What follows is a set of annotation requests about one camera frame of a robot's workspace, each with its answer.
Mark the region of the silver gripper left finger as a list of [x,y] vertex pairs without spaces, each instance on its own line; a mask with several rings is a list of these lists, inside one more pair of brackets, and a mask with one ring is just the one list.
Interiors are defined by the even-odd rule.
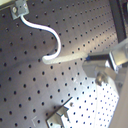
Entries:
[[107,60],[91,60],[85,61],[82,65],[85,74],[95,79],[95,83],[99,86],[102,83],[108,83],[109,79],[116,78],[116,72],[110,67]]

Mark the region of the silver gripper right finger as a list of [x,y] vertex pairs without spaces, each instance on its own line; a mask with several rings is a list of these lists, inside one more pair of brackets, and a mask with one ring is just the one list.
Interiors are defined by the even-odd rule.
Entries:
[[124,39],[116,46],[101,52],[89,53],[87,61],[108,60],[110,67],[116,70],[118,66],[128,62],[128,38]]

